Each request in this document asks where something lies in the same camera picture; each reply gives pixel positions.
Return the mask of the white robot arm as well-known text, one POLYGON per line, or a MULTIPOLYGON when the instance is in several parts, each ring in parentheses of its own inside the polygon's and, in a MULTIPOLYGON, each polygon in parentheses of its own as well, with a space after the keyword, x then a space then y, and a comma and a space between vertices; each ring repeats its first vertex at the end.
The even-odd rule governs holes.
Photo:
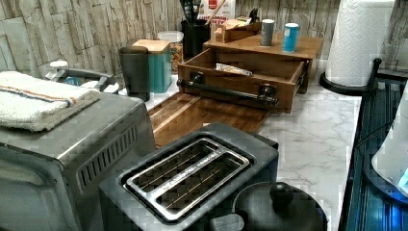
POLYGON ((371 159, 374 170, 404 197, 408 187, 408 86, 401 96, 395 120, 379 150, 371 159))

